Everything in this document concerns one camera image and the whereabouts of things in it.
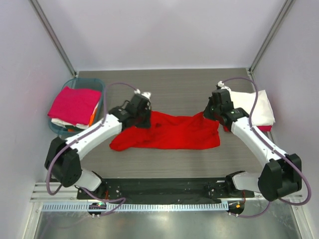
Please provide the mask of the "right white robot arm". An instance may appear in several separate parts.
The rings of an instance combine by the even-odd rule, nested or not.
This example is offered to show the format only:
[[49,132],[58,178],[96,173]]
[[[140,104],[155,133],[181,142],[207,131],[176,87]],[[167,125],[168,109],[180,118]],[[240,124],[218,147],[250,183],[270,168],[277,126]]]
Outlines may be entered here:
[[212,92],[203,115],[218,121],[242,140],[263,167],[260,174],[238,171],[227,175],[231,189],[257,192],[270,202],[301,190],[301,159],[273,144],[249,122],[244,109],[234,108],[227,89]]

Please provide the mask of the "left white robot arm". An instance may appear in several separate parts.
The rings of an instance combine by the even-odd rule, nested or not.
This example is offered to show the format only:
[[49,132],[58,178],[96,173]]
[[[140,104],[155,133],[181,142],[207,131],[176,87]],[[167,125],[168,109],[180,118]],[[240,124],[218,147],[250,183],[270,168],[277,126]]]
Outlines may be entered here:
[[50,178],[54,177],[60,187],[82,188],[92,198],[105,199],[107,184],[97,173],[81,166],[81,160],[105,140],[131,127],[151,126],[151,93],[135,91],[129,101],[112,108],[100,121],[88,129],[66,139],[52,140],[44,167],[47,169],[46,189],[50,195]]

